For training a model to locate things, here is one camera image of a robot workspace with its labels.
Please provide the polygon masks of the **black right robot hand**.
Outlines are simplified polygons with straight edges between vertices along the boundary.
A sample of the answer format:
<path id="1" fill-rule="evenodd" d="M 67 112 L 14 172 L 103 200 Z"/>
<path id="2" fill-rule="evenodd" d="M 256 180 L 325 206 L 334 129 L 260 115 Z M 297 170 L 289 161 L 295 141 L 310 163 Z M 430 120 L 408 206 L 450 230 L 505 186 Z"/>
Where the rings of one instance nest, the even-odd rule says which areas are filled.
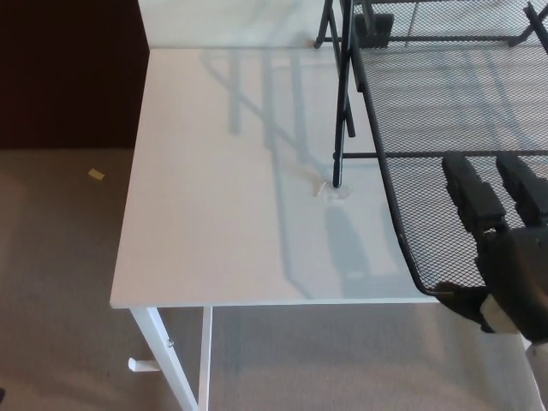
<path id="1" fill-rule="evenodd" d="M 465 289 L 443 283 L 450 292 L 440 302 L 449 310 L 494 333 L 500 329 L 486 313 L 494 300 L 528 341 L 547 341 L 547 180 L 514 154 L 497 156 L 503 186 L 515 202 L 523 225 L 511 229 L 491 185 L 461 154 L 444 156 L 447 191 L 465 230 L 476 242 L 475 264 L 485 285 Z"/>

